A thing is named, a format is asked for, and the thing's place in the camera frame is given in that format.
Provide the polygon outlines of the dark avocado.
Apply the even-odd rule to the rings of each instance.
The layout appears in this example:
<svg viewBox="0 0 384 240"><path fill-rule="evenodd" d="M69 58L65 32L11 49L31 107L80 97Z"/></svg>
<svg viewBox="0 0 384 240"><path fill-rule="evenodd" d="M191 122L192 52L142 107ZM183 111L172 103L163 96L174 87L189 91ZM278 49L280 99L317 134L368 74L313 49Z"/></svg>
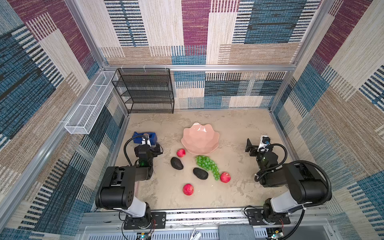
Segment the dark avocado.
<svg viewBox="0 0 384 240"><path fill-rule="evenodd" d="M206 180L209 176L209 173L200 168L194 168L193 174L200 180Z"/></svg>
<svg viewBox="0 0 384 240"><path fill-rule="evenodd" d="M170 160L171 166L176 170L183 170L184 165L179 158L173 157Z"/></svg>

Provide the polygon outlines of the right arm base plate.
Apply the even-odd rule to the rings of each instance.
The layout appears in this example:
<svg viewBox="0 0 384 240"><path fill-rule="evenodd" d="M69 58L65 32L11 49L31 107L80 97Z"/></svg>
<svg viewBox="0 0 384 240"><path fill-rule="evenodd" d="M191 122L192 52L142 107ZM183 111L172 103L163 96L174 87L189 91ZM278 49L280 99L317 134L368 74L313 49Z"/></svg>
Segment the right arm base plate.
<svg viewBox="0 0 384 240"><path fill-rule="evenodd" d="M263 209L258 208L247 208L245 214L251 226L289 225L291 223L288 214L264 212Z"/></svg>

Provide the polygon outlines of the red apple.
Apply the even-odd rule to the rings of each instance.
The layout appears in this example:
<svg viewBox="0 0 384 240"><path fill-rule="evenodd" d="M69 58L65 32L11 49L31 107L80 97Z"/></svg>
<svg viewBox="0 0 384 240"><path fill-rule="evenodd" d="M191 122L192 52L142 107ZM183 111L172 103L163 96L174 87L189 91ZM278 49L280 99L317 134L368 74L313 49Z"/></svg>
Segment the red apple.
<svg viewBox="0 0 384 240"><path fill-rule="evenodd" d="M184 193L186 196L191 196L191 195L194 193L194 186L191 185L191 184L186 184L186 185L184 185L184 187L183 187L183 193Z"/></svg>
<svg viewBox="0 0 384 240"><path fill-rule="evenodd" d="M177 156L178 156L179 158L183 158L185 155L186 155L186 151L185 151L184 149L179 149L179 150L177 151Z"/></svg>
<svg viewBox="0 0 384 240"><path fill-rule="evenodd" d="M229 183L231 181L231 175L227 172L223 172L220 176L222 183Z"/></svg>

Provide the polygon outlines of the red apple front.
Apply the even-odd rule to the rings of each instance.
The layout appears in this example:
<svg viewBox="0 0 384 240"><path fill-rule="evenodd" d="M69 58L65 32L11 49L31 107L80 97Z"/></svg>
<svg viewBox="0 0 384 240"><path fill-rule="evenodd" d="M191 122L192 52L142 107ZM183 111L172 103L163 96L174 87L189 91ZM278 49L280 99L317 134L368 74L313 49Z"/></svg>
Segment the red apple front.
<svg viewBox="0 0 384 240"><path fill-rule="evenodd" d="M191 184L186 184L186 185L184 185L184 187L183 187L183 193L184 193L186 196L191 196L191 195L194 193L194 186L191 185Z"/></svg>

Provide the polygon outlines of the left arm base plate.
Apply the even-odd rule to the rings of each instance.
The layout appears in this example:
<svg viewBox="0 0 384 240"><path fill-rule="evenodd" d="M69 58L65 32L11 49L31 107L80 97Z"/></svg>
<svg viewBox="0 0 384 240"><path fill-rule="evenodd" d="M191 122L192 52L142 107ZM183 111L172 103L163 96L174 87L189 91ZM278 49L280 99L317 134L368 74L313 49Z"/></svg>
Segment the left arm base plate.
<svg viewBox="0 0 384 240"><path fill-rule="evenodd" d="M164 229L166 226L166 212L146 213L141 218L126 217L123 230Z"/></svg>

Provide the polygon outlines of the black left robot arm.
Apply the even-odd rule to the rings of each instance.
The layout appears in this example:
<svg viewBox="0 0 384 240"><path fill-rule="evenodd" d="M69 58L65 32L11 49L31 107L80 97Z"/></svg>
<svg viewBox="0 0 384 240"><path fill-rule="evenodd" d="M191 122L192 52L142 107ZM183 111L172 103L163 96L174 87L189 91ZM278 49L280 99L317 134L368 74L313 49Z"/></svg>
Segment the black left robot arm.
<svg viewBox="0 0 384 240"><path fill-rule="evenodd" d="M123 228L148 229L156 226L150 205L135 197L135 183L150 180L154 158L163 153L160 144L139 145L134 148L138 163L133 166L108 167L96 193L97 208L126 214Z"/></svg>

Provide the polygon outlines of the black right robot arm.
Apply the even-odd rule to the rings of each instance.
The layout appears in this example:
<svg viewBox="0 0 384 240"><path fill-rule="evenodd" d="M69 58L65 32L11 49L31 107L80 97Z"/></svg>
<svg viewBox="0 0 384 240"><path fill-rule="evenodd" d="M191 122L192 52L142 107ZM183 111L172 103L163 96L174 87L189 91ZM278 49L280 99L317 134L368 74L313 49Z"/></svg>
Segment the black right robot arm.
<svg viewBox="0 0 384 240"><path fill-rule="evenodd" d="M272 144L268 136L262 136L257 146L247 141L245 151L256 158L259 167L255 182L264 188L288 188L267 199L261 208L246 207L244 214L250 225L288 225L290 214L323 205L332 198L330 178L320 166L309 161L287 163L285 146Z"/></svg>

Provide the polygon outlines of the green grape bunch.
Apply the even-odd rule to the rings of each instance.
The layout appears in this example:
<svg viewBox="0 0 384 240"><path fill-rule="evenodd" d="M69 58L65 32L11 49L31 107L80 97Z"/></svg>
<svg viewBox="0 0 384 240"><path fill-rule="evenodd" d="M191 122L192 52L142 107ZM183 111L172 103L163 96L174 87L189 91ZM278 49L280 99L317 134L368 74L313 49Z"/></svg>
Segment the green grape bunch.
<svg viewBox="0 0 384 240"><path fill-rule="evenodd" d="M197 165L205 171L211 171L215 177L215 180L219 180L220 173L217 164L208 156L197 156Z"/></svg>

